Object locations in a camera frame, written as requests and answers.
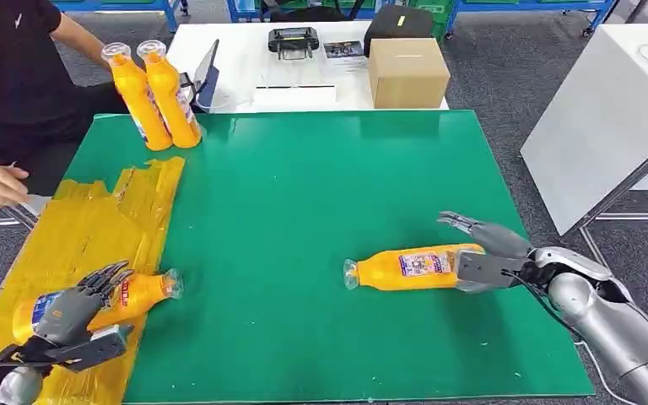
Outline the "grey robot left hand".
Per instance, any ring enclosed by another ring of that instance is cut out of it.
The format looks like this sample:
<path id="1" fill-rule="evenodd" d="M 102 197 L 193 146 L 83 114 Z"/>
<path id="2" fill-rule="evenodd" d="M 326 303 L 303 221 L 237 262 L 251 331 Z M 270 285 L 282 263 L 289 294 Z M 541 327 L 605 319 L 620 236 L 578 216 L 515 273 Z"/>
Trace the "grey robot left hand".
<path id="1" fill-rule="evenodd" d="M 133 274 L 128 260 L 95 270 L 75 286 L 63 290 L 46 308 L 35 326 L 35 335 L 57 346 L 85 339 L 87 326 L 100 312 L 116 287 Z"/>

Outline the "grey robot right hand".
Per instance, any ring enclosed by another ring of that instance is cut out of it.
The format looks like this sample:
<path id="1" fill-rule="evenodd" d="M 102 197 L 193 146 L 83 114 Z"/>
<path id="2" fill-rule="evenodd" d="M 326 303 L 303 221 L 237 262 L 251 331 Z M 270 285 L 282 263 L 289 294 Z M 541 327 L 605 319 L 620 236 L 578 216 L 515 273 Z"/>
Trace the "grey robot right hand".
<path id="1" fill-rule="evenodd" d="M 437 221 L 469 235 L 487 253 L 497 257 L 524 258 L 534 249 L 527 239 L 499 224 L 480 221 L 452 211 L 439 212 Z"/>

